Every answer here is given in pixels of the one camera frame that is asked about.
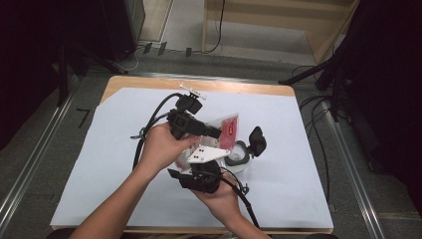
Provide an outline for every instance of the black mechanical device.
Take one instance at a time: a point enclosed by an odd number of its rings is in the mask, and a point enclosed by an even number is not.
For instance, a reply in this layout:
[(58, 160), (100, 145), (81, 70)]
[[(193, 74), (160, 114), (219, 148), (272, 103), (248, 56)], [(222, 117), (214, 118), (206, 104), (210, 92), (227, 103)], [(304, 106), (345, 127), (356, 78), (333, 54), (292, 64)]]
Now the black mechanical device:
[[(132, 137), (133, 139), (139, 138), (139, 143), (137, 145), (133, 161), (133, 168), (135, 168), (137, 165), (140, 152), (142, 150), (142, 146), (148, 131), (159, 120), (163, 118), (166, 118), (170, 123), (171, 134), (176, 139), (182, 139), (187, 133), (194, 135), (211, 136), (214, 138), (220, 137), (221, 130), (219, 128), (208, 125), (192, 116), (198, 113), (198, 111), (202, 108), (202, 104), (198, 101), (198, 98), (201, 97), (200, 94), (191, 89), (187, 89), (183, 85), (181, 85), (180, 87), (185, 90), (188, 90), (190, 92), (190, 95), (186, 96), (176, 93), (166, 97), (157, 107), (155, 112), (152, 114), (146, 127), (143, 127), (140, 130), (139, 135)], [(176, 102), (176, 109), (173, 109), (169, 113), (157, 117), (156, 115), (161, 109), (161, 107), (170, 98), (173, 97), (179, 97), (179, 100)], [(259, 156), (267, 146), (267, 143), (265, 142), (265, 139), (262, 136), (262, 131), (258, 127), (256, 127), (253, 133), (251, 133), (249, 141), (251, 143), (251, 146), (248, 147), (248, 151), (252, 152), (255, 156)], [(223, 177), (221, 173), (221, 168), (215, 160), (208, 161), (205, 163), (190, 163), (190, 166), (192, 174), (181, 174), (180, 172), (172, 169), (168, 169), (168, 172), (170, 173), (171, 177), (179, 179), (179, 182), (183, 188), (207, 193), (214, 193), (218, 189), (220, 181), (227, 183), (232, 187), (236, 194), (238, 194), (238, 196), (245, 203), (245, 206), (251, 216), (254, 225), (257, 228), (260, 228), (257, 218), (255, 217), (255, 214), (252, 210), (251, 203), (245, 197), (246, 193), (242, 189), (242, 184), (239, 180), (237, 180), (237, 178), (236, 180), (239, 186), (241, 187), (240, 189), (235, 184), (231, 183), (229, 180)]]
[(256, 126), (254, 130), (252, 130), (249, 135), (249, 146), (246, 146), (245, 142), (238, 140), (236, 141), (234, 150), (236, 150), (236, 148), (240, 149), (242, 153), (232, 153), (231, 155), (224, 157), (224, 161), (229, 166), (246, 164), (250, 159), (249, 155), (252, 155), (252, 158), (254, 158), (254, 156), (260, 156), (267, 148), (267, 141), (263, 136), (261, 128)]
[[(208, 125), (193, 117), (202, 108), (202, 104), (198, 101), (199, 94), (190, 91), (190, 95), (172, 94), (168, 96), (158, 106), (152, 115), (149, 123), (144, 127), (139, 135), (133, 138), (140, 138), (139, 144), (136, 148), (136, 154), (133, 161), (133, 168), (136, 167), (140, 152), (145, 141), (148, 131), (160, 119), (166, 117), (171, 125), (171, 134), (176, 139), (183, 138), (187, 133), (194, 135), (211, 136), (214, 138), (220, 137), (221, 130), (214, 126)], [(155, 117), (161, 107), (172, 97), (179, 97), (176, 102), (176, 109), (160, 117)], [(191, 163), (192, 175), (183, 175), (178, 171), (168, 169), (173, 178), (177, 178), (183, 188), (189, 188), (197, 191), (213, 193), (220, 185), (220, 177), (222, 176), (220, 167), (216, 161), (209, 161), (205, 163)]]

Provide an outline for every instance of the metal rail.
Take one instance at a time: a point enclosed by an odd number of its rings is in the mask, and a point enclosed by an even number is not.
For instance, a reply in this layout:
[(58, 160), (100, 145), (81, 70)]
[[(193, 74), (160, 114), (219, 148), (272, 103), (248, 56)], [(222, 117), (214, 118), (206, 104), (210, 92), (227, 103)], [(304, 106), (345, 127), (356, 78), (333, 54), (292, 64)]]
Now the metal rail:
[(22, 197), (24, 196), (32, 178), (34, 177), (38, 166), (41, 164), (41, 161), (43, 160), (44, 154), (46, 153), (53, 136), (55, 135), (63, 118), (65, 117), (69, 105), (72, 102), (74, 93), (75, 91), (72, 91), (64, 103), (59, 108), (56, 108), (46, 129), (44, 129), (40, 139), (38, 140), (31, 155), (25, 163), (21, 173), (2, 202), (0, 207), (0, 238), (6, 231), (7, 225), (9, 224), (16, 209), (18, 208), (18, 205), (21, 202)]
[[(322, 103), (322, 107), (326, 110), (328, 106), (326, 103)], [(372, 239), (384, 239), (384, 233), (382, 232), (381, 225), (379, 224), (378, 217), (375, 209), (372, 206), (370, 198), (366, 193), (365, 187), (360, 179), (359, 173), (353, 162), (353, 156), (348, 150), (346, 140), (341, 132), (338, 122), (334, 122), (330, 114), (325, 116), (329, 127), (338, 143), (340, 156), (343, 159), (345, 171), (347, 172), (350, 185), (353, 189), (354, 195), (356, 196), (357, 203), (359, 204), (360, 211), (363, 219), (365, 220), (368, 232)]]

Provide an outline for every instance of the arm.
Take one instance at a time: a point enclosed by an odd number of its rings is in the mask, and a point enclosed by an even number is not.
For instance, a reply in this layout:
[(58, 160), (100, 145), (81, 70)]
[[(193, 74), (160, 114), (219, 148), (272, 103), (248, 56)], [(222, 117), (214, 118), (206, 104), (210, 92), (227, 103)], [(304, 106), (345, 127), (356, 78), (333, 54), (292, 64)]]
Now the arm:
[[(236, 184), (227, 173), (224, 177)], [(192, 192), (209, 208), (215, 218), (239, 238), (270, 238), (242, 215), (237, 194), (225, 182), (221, 181), (218, 190), (213, 194), (193, 190)]]
[(197, 139), (195, 136), (174, 139), (168, 123), (153, 127), (147, 135), (139, 164), (134, 171), (85, 219), (71, 238), (119, 238), (149, 182)]

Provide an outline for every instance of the cable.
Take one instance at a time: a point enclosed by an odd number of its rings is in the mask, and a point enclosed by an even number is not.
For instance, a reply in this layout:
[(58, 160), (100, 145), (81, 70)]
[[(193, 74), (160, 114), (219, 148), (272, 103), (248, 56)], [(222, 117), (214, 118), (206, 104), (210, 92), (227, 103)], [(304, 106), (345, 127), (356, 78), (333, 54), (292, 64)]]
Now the cable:
[(136, 49), (136, 51), (134, 51), (134, 53), (133, 53), (133, 56), (134, 56), (134, 58), (136, 59), (136, 65), (134, 65), (134, 67), (132, 67), (132, 68), (124, 68), (124, 67), (122, 67), (121, 65), (119, 65), (117, 62), (114, 62), (114, 64), (116, 65), (116, 66), (118, 66), (120, 69), (122, 69), (122, 70), (124, 70), (124, 71), (132, 71), (132, 70), (134, 70), (134, 69), (136, 69), (137, 68), (137, 66), (139, 65), (139, 60), (137, 59), (137, 56), (136, 56), (136, 53), (139, 51), (139, 50), (141, 50), (142, 48), (138, 48), (138, 49)]
[(329, 109), (322, 110), (322, 111), (320, 111), (318, 114), (316, 114), (316, 115), (315, 115), (315, 117), (316, 117), (317, 115), (319, 115), (319, 114), (323, 113), (323, 114), (322, 114), (322, 116), (320, 116), (320, 117), (319, 117), (317, 120), (315, 120), (315, 121), (310, 120), (309, 124), (311, 124), (311, 123), (312, 123), (312, 125), (311, 125), (311, 128), (310, 128), (310, 131), (307, 133), (308, 139), (311, 137), (311, 133), (312, 133), (312, 131), (313, 131), (313, 128), (316, 126), (316, 123), (317, 123), (319, 120), (321, 120), (321, 119), (325, 116), (325, 114), (326, 114), (327, 112), (329, 112)]
[[(319, 100), (314, 105), (313, 110), (311, 111), (311, 118), (312, 118), (312, 121), (313, 121), (313, 124), (314, 125), (315, 125), (314, 111), (317, 108), (317, 106), (319, 104), (321, 104), (325, 100), (326, 99)], [(322, 151), (323, 161), (324, 161), (324, 164), (325, 164), (325, 177), (326, 177), (326, 195), (325, 195), (325, 199), (326, 199), (326, 202), (328, 203), (329, 202), (329, 171), (328, 171), (328, 162), (327, 162), (327, 159), (326, 159), (325, 148), (323, 147), (322, 140), (320, 139), (319, 133), (318, 133), (317, 128), (315, 126), (314, 126), (314, 131), (316, 132), (316, 138), (317, 138), (317, 140), (319, 142), (320, 149)]]
[(140, 153), (142, 151), (142, 147), (143, 147), (143, 143), (145, 142), (145, 138), (146, 135), (148, 134), (149, 130), (154, 126), (154, 124), (156, 122), (158, 122), (160, 119), (166, 117), (169, 115), (169, 113), (164, 114), (158, 118), (156, 118), (155, 116), (158, 114), (159, 110), (162, 108), (162, 106), (164, 106), (164, 104), (170, 100), (173, 97), (182, 97), (182, 95), (180, 93), (173, 93), (171, 95), (169, 95), (168, 97), (166, 97), (164, 100), (162, 100), (162, 102), (158, 105), (157, 109), (155, 109), (155, 112), (152, 114), (151, 118), (149, 119), (148, 124), (146, 125), (146, 127), (143, 127), (138, 136), (134, 136), (132, 137), (133, 139), (135, 138), (139, 138), (139, 142), (137, 143), (137, 147), (136, 147), (136, 152), (134, 154), (134, 159), (133, 159), (133, 166), (132, 166), (132, 170), (134, 170), (137, 166), (137, 162), (139, 161), (139, 157), (140, 157)]
[[(215, 0), (213, 1), (213, 4), (214, 4), (214, 17), (215, 18), (217, 18), (217, 11), (216, 11), (216, 6), (215, 6)], [(214, 27), (215, 27), (215, 31), (217, 32), (217, 33), (220, 33), (220, 31), (218, 30), (218, 27), (217, 27), (217, 21), (214, 21)]]
[(292, 70), (292, 72), (291, 72), (291, 74), (292, 74), (292, 78), (295, 76), (295, 71), (296, 71), (296, 70), (298, 70), (298, 69), (300, 69), (300, 68), (305, 68), (305, 67), (312, 68), (312, 67), (314, 67), (314, 66), (299, 66), (299, 67), (294, 68), (294, 69)]
[(220, 180), (222, 180), (223, 182), (225, 182), (226, 184), (228, 184), (233, 191), (236, 192), (236, 194), (240, 197), (240, 199), (243, 201), (243, 203), (245, 204), (246, 210), (249, 213), (249, 216), (251, 216), (252, 222), (254, 223), (254, 225), (258, 228), (260, 228), (260, 225), (258, 223), (257, 218), (255, 217), (255, 213), (254, 210), (252, 209), (252, 205), (251, 203), (248, 201), (248, 199), (246, 198), (246, 196), (243, 194), (243, 192), (233, 183), (231, 183), (229, 180), (227, 180), (226, 178), (224, 178), (224, 176), (221, 175), (217, 175), (211, 172), (207, 172), (207, 171), (201, 171), (201, 170), (196, 170), (196, 172), (198, 173), (202, 173), (202, 174), (206, 174), (206, 175), (210, 175), (213, 176), (215, 178), (219, 178)]
[(310, 102), (312, 102), (312, 101), (314, 101), (314, 100), (316, 100), (316, 99), (319, 99), (319, 98), (324, 98), (325, 100), (326, 99), (329, 99), (329, 98), (331, 98), (331, 96), (315, 96), (315, 97), (309, 97), (309, 98), (306, 98), (306, 99), (304, 99), (304, 101), (301, 103), (301, 105), (299, 106), (299, 111), (301, 111), (302, 110), (302, 108), (304, 107), (304, 106), (306, 106), (307, 104), (309, 104)]
[(243, 192), (244, 195), (248, 194), (249, 192), (249, 187), (248, 187), (248, 183), (245, 184), (245, 186), (243, 186), (242, 182), (237, 178), (237, 176), (230, 171), (229, 169), (225, 168), (225, 167), (220, 167), (222, 170), (224, 170), (225, 172), (228, 172), (238, 183), (239, 185), (239, 189)]
[(205, 51), (202, 54), (210, 54), (212, 52), (214, 52), (217, 47), (220, 45), (221, 42), (221, 26), (223, 24), (223, 16), (224, 16), (224, 7), (226, 6), (226, 0), (223, 0), (223, 7), (221, 8), (221, 16), (220, 16), (220, 26), (219, 26), (219, 31), (218, 31), (218, 41), (217, 44), (215, 45), (215, 47), (209, 51)]

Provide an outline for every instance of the black tripod leg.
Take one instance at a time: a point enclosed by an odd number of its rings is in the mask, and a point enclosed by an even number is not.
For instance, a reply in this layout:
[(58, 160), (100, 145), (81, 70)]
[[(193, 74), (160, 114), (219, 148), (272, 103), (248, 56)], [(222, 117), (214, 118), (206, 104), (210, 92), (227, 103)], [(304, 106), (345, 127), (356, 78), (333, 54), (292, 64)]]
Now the black tripod leg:
[(298, 74), (295, 77), (292, 77), (292, 78), (290, 78), (288, 80), (279, 81), (279, 84), (280, 85), (285, 85), (285, 86), (293, 85), (294, 83), (297, 83), (297, 82), (305, 79), (306, 77), (310, 77), (313, 74), (316, 74), (316, 73), (324, 70), (325, 68), (327, 68), (331, 64), (332, 64), (331, 60), (327, 60), (327, 61), (325, 61), (325, 62), (323, 62), (323, 63), (321, 63), (321, 64), (319, 64), (319, 65), (317, 65), (315, 67), (310, 68), (309, 70), (307, 70), (307, 71), (305, 71), (303, 73)]
[(345, 80), (345, 68), (344, 64), (340, 64), (337, 68), (334, 84), (332, 88), (332, 98), (331, 98), (331, 106), (330, 106), (330, 112), (332, 115), (332, 118), (334, 121), (338, 121), (338, 103), (339, 103), (339, 97), (341, 93), (341, 84)]
[(329, 84), (334, 80), (334, 75), (337, 71), (337, 65), (332, 64), (325, 70), (323, 70), (322, 74), (319, 76), (319, 78), (316, 81), (316, 88), (319, 91), (325, 91)]

